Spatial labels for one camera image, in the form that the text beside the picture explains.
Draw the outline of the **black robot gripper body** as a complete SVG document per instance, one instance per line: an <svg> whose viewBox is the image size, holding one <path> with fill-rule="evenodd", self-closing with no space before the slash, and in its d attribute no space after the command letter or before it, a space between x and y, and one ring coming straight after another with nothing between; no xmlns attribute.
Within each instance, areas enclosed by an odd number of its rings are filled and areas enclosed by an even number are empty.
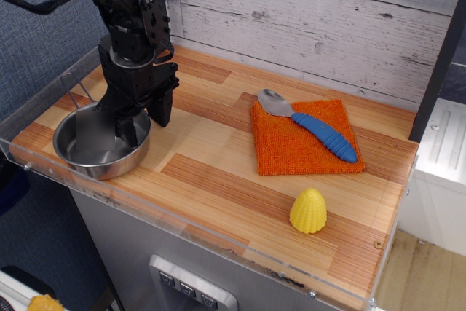
<svg viewBox="0 0 466 311"><path fill-rule="evenodd" d="M140 110L147 110L155 90L174 90L179 85L176 63L154 65L149 62L139 68L123 68L111 59L109 39L99 42L98 52L107 84L107 90L97 105L102 111L112 111L121 118L133 117Z"/></svg>

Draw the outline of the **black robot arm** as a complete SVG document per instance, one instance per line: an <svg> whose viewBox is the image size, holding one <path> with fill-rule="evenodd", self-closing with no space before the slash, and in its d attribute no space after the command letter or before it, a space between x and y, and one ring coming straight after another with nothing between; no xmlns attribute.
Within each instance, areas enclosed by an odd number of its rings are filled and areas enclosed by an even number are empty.
<svg viewBox="0 0 466 311"><path fill-rule="evenodd" d="M70 0L30 4L4 0L38 15L48 15ZM108 29L98 44L107 90L95 110L115 115L115 134L131 149L138 145L134 118L147 110L161 126L170 121L173 90L179 85L172 62L170 18L157 0L92 0Z"/></svg>

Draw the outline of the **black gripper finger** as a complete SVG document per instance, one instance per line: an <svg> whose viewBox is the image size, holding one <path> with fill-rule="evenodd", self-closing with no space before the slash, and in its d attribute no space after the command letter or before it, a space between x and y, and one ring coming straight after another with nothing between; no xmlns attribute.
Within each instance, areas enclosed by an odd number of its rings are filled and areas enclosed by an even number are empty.
<svg viewBox="0 0 466 311"><path fill-rule="evenodd" d="M138 145L138 137L135 130L133 118L116 118L116 137L121 138L128 147Z"/></svg>
<svg viewBox="0 0 466 311"><path fill-rule="evenodd" d="M155 90L151 94L150 104L147 112L152 120L161 127L166 127L170 122L173 106L173 88L167 90Z"/></svg>

